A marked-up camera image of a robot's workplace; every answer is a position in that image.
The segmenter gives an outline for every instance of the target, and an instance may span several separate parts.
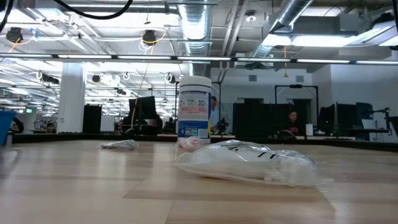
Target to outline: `crumpled plastic wrap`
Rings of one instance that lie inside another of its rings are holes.
[[[199,137],[191,136],[189,138],[179,138],[176,144],[181,151],[193,152],[202,145],[202,140]]]
[[[313,186],[318,182],[318,167],[306,155],[237,140],[184,153],[173,165],[198,175],[258,184]]]
[[[134,140],[123,140],[117,142],[103,143],[99,145],[103,149],[127,149],[133,150],[138,148],[138,142]]]

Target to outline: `black panel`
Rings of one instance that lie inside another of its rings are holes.
[[[101,132],[102,106],[85,106],[83,117],[83,133],[99,134]]]

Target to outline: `pipe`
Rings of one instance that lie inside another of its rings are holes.
[[[270,26],[267,30],[267,34],[275,29],[279,29],[283,26],[291,26],[300,17],[300,15],[306,10],[307,7],[312,3],[313,0],[284,0],[281,4],[281,8],[278,12],[276,20],[273,26]],[[255,51],[252,52],[250,57],[266,57],[271,52],[273,45],[264,44],[264,40],[257,46]],[[254,69],[256,63],[251,63],[246,66],[247,69]]]
[[[280,5],[277,20],[283,26],[292,25],[310,6],[313,0],[284,0]]]
[[[232,53],[232,50],[233,50],[234,45],[235,45],[236,37],[238,36],[239,29],[240,29],[240,27],[242,25],[242,21],[243,21],[244,15],[246,13],[246,8],[248,7],[248,4],[249,4],[249,0],[244,0],[243,1],[243,5],[242,5],[242,8],[241,8],[241,14],[239,15],[238,21],[237,21],[236,26],[234,28],[234,32],[233,32],[232,38],[231,38],[231,43],[229,43],[229,46],[228,46],[228,51],[226,52],[227,56],[230,56],[231,53]]]
[[[239,0],[234,0],[233,5],[232,5],[232,10],[231,10],[231,17],[229,19],[225,37],[224,37],[223,48],[221,49],[221,56],[224,56],[226,46],[228,45],[229,37],[230,37],[231,31],[232,31],[232,26],[234,25],[234,21],[235,21],[236,11],[238,10],[238,4],[239,4]]]
[[[185,40],[208,40],[210,8],[206,5],[182,4],[178,5],[181,14],[183,38]],[[186,43],[185,50],[189,56],[207,56],[209,45],[204,43]],[[191,63],[190,75],[205,76],[207,73],[206,64]]]

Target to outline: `white pillar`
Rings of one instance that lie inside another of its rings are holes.
[[[35,129],[34,122],[36,120],[37,108],[36,107],[26,107],[23,114],[18,114],[17,118],[24,123],[24,133],[32,134]]]
[[[82,63],[63,63],[57,132],[83,131],[86,72]]]

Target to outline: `exposed ductwork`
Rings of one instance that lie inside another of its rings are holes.
[[[183,4],[178,9],[181,15],[182,32],[185,40],[192,42],[185,44],[187,55],[207,56],[209,45],[195,43],[195,40],[206,40],[208,38],[210,9],[206,5]],[[210,77],[205,63],[191,63],[190,75]]]
[[[293,23],[300,17],[304,10],[309,7],[313,0],[284,0],[279,12],[267,18],[267,26],[264,30],[264,40],[271,32],[291,32]],[[252,52],[250,57],[266,57],[274,46],[264,45],[263,42]]]

